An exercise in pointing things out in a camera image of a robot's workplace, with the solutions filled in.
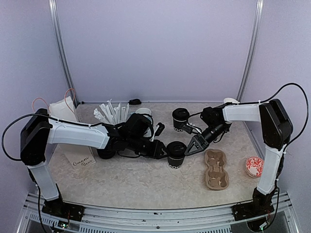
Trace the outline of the brown cardboard cup carrier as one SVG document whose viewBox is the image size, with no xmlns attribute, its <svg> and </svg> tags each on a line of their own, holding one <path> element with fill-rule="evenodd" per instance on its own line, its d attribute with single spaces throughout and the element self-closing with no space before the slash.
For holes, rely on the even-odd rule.
<svg viewBox="0 0 311 233">
<path fill-rule="evenodd" d="M 205 183 L 211 190 L 224 190 L 229 185 L 229 175 L 225 171 L 226 154 L 222 150 L 208 149 L 205 152 Z"/>
</svg>

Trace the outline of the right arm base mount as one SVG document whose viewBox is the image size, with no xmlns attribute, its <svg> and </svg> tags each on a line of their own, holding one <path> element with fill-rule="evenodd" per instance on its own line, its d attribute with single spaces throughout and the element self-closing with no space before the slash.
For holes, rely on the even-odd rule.
<svg viewBox="0 0 311 233">
<path fill-rule="evenodd" d="M 272 197 L 276 191 L 277 188 L 275 187 L 271 193 L 265 195 L 259 192 L 257 188 L 255 188 L 251 202 L 232 206 L 232 212 L 235 221 L 265 215 L 269 212 L 272 213 L 274 211 Z"/>
</svg>

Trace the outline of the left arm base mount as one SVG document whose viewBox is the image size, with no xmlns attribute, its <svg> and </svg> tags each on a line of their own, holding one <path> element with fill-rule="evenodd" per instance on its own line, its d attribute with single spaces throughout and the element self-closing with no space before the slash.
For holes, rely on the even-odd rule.
<svg viewBox="0 0 311 233">
<path fill-rule="evenodd" d="M 82 221 L 84 210 L 82 205 L 64 202 L 61 195 L 55 200 L 45 200 L 42 207 L 45 214 L 79 222 Z"/>
</svg>

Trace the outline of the black paper coffee cup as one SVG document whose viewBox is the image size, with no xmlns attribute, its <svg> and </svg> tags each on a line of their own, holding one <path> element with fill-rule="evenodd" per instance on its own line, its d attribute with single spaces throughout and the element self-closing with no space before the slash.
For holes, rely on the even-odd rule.
<svg viewBox="0 0 311 233">
<path fill-rule="evenodd" d="M 186 124 L 186 118 L 173 118 L 173 128 L 177 132 L 183 132 L 183 126 Z"/>
</svg>

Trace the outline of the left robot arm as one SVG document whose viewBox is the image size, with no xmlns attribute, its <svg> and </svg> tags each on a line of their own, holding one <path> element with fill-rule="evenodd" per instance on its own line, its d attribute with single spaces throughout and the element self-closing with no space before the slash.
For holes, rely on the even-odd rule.
<svg viewBox="0 0 311 233">
<path fill-rule="evenodd" d="M 56 119 L 39 109 L 20 134 L 20 158 L 28 167 L 34 181 L 40 188 L 49 208 L 58 216 L 68 211 L 68 205 L 61 200 L 45 158 L 47 144 L 68 144 L 94 148 L 101 158 L 109 159 L 117 152 L 131 150 L 136 155 L 162 159 L 169 155 L 165 144 L 156 139 L 164 125 L 153 127 L 151 115 L 133 113 L 126 122 L 117 125 L 97 123 L 86 124 Z"/>
</svg>

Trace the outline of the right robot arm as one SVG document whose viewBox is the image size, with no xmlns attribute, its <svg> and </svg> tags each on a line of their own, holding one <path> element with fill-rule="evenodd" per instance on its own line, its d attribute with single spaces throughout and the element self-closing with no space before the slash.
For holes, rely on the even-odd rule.
<svg viewBox="0 0 311 233">
<path fill-rule="evenodd" d="M 200 118 L 207 128 L 192 137 L 185 155 L 204 151 L 210 143 L 227 130 L 234 121 L 261 124 L 265 157 L 262 174 L 248 205 L 252 215 L 258 216 L 271 202 L 277 190 L 277 180 L 284 164 L 284 154 L 293 132 L 292 122 L 279 99 L 264 103 L 241 104 L 227 102 L 204 108 Z"/>
</svg>

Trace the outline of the white paper bag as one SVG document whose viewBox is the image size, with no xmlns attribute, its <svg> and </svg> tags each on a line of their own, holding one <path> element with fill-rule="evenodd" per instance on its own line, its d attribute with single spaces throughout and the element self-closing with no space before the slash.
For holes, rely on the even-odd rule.
<svg viewBox="0 0 311 233">
<path fill-rule="evenodd" d="M 74 106 L 75 90 L 70 88 L 66 91 L 64 98 L 58 102 L 47 104 L 47 102 L 38 97 L 32 102 L 32 110 L 35 113 L 35 101 L 43 101 L 48 109 L 48 113 L 53 117 L 78 122 L 76 116 L 76 108 Z M 62 152 L 72 165 L 74 169 L 86 168 L 96 163 L 90 147 L 70 145 L 70 144 L 59 144 Z"/>
</svg>

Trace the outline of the black plastic cup lid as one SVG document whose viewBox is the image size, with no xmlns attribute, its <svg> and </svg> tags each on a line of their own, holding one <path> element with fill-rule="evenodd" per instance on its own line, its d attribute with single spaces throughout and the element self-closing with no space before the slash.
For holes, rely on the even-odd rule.
<svg viewBox="0 0 311 233">
<path fill-rule="evenodd" d="M 190 117 L 190 113 L 186 108 L 177 108 L 172 112 L 172 117 L 177 121 L 186 121 Z"/>
</svg>

